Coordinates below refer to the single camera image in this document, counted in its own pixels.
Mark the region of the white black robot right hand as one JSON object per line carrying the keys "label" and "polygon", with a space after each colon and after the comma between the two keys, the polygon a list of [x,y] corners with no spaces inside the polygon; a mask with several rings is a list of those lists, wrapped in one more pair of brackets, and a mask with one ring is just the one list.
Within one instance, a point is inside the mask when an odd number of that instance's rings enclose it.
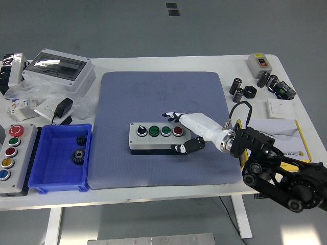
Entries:
{"label": "white black robot right hand", "polygon": [[197,135],[179,145],[171,145],[171,149],[188,154],[199,151],[205,147],[207,141],[214,143],[215,147],[222,152],[229,152],[233,143],[235,133],[227,126],[221,126],[203,113],[177,113],[167,112],[163,114],[168,121],[180,122],[185,128]]}

